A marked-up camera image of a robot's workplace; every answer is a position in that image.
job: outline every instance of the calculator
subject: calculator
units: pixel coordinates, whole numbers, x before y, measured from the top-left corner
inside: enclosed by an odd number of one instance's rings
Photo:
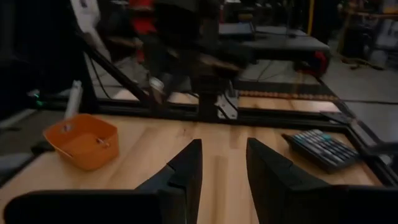
[[[283,134],[282,137],[292,150],[328,173],[350,166],[359,159],[358,152],[317,129],[291,136]]]

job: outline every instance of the workbench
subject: workbench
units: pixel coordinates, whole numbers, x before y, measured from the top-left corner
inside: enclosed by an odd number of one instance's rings
[[[117,99],[134,99],[122,91]],[[192,96],[178,94],[174,102],[195,103]],[[338,111],[331,102],[245,98],[240,106],[300,110]],[[258,223],[246,170],[246,141],[259,141],[292,160],[310,174],[330,184],[381,185],[364,162],[327,174],[292,152],[280,136],[297,130],[229,126],[162,119],[96,115],[115,125],[119,134],[119,156],[104,167],[87,172],[61,159],[55,152],[39,156],[0,189],[0,209],[15,196],[50,189],[134,189],[158,172],[192,139],[202,139],[203,182],[198,212],[199,224]],[[330,133],[349,145],[342,135]]]

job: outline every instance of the wooden table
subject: wooden table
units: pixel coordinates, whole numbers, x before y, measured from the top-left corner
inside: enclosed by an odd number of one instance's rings
[[[118,98],[131,98],[120,94]],[[175,101],[186,96],[178,96]],[[285,110],[336,111],[332,103],[241,98],[241,106]],[[192,139],[203,143],[203,182],[198,222],[258,223],[246,170],[246,139],[255,137],[331,184],[380,185],[363,162],[327,174],[292,152],[280,134],[296,130],[228,126],[121,116],[99,118],[118,127],[120,155],[106,166],[85,172],[48,152],[0,189],[1,210],[13,197],[43,189],[134,189],[159,171]],[[349,144],[342,134],[334,137]]]

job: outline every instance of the orange plastic basket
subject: orange plastic basket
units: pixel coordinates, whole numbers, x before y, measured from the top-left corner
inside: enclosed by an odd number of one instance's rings
[[[46,140],[66,160],[95,170],[119,154],[118,129],[89,114],[79,114],[44,131]]]

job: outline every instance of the concrete floor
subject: concrete floor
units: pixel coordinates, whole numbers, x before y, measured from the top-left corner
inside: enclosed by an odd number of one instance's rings
[[[244,79],[257,80],[264,68],[268,67],[261,76],[260,82],[297,82],[291,63],[261,61],[258,65],[250,66],[242,75]],[[138,64],[132,63],[130,58],[119,62],[117,66],[133,81],[142,83],[146,78],[146,71]],[[98,79],[89,68],[95,86],[97,97],[106,98],[99,85]],[[122,88],[119,83],[101,68],[97,68],[101,81],[107,93],[112,97]],[[392,70],[376,71],[370,68],[360,68],[352,71],[347,65],[332,61],[323,81],[343,100],[376,100],[398,102],[398,73]],[[317,81],[311,76],[304,76],[302,83],[314,84]],[[347,103],[348,107],[363,120],[381,139],[398,141],[398,105],[380,105],[374,103]],[[63,119],[63,113],[41,111],[17,123],[21,128],[18,132],[0,134],[0,155],[12,152],[27,152],[38,141],[44,140],[42,131],[57,121]]]

